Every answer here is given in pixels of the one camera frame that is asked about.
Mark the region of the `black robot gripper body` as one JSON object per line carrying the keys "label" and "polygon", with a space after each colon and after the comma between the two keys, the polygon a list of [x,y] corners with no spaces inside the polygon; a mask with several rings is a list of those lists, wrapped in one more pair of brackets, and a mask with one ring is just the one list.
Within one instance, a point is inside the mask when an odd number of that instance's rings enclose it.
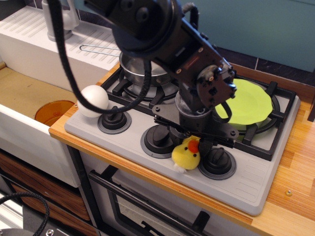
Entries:
{"label": "black robot gripper body", "polygon": [[209,139],[215,144],[233,148],[239,136],[236,128],[229,123],[217,121],[212,111],[202,114],[188,114],[177,109],[175,104],[160,104],[152,108],[155,122],[188,132],[199,138]]}

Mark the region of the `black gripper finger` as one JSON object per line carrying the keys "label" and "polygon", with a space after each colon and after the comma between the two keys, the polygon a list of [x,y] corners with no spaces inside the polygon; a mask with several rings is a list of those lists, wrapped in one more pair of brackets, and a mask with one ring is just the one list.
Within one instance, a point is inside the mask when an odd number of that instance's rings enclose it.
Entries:
{"label": "black gripper finger", "polygon": [[212,139],[200,139],[198,148],[201,160],[208,157],[212,150],[212,147],[213,147]]}
{"label": "black gripper finger", "polygon": [[178,130],[177,128],[170,126],[169,127],[169,137],[173,142],[173,145],[179,146],[183,143],[184,139],[189,138],[189,133],[185,131]]}

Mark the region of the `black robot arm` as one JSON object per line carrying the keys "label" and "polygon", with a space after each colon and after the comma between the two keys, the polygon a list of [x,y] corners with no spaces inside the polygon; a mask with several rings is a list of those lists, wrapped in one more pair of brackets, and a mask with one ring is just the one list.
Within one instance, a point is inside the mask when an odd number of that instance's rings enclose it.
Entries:
{"label": "black robot arm", "polygon": [[88,0],[85,5],[112,25],[123,54],[153,61],[178,81],[173,105],[156,105],[156,122],[200,137],[203,159],[212,155],[214,139],[232,144],[238,131],[214,113],[233,98],[233,67],[206,36],[188,22],[176,0]]}

